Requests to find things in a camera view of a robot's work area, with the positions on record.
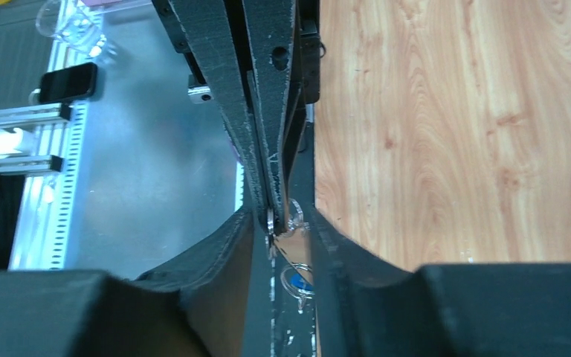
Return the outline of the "clear keyring with red tag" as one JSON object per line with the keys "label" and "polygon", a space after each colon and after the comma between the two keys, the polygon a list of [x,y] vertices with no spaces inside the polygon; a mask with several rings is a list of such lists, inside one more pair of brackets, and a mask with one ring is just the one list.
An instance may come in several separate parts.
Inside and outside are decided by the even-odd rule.
{"label": "clear keyring with red tag", "polygon": [[267,215],[266,246],[271,263],[270,299],[277,301],[277,294],[284,292],[296,301],[298,314],[313,303],[313,273],[309,252],[309,225],[298,201],[288,200],[288,220],[285,231],[275,233],[276,219],[272,210]]}

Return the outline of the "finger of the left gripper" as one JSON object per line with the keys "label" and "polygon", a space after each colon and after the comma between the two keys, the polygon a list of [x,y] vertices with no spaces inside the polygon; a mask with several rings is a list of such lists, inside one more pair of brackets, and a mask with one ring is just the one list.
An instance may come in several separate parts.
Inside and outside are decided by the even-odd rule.
{"label": "finger of the left gripper", "polygon": [[254,215],[267,228],[267,193],[247,74],[250,49],[241,1],[154,1],[172,46],[210,89],[245,169]]}
{"label": "finger of the left gripper", "polygon": [[286,232],[288,181],[306,107],[320,97],[320,3],[244,1],[243,10],[261,193],[257,210],[268,232]]}

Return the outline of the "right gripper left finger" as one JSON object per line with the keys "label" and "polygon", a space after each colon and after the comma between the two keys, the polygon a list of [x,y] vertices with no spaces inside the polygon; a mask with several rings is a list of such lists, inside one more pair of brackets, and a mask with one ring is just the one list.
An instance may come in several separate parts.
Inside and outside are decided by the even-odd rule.
{"label": "right gripper left finger", "polygon": [[102,270],[0,271],[0,356],[239,356],[254,217],[130,280]]}

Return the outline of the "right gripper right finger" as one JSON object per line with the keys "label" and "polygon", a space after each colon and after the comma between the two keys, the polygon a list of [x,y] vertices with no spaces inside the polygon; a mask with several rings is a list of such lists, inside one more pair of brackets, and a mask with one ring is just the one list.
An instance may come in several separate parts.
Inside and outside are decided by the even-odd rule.
{"label": "right gripper right finger", "polygon": [[405,271],[307,221],[324,356],[571,356],[571,263]]}

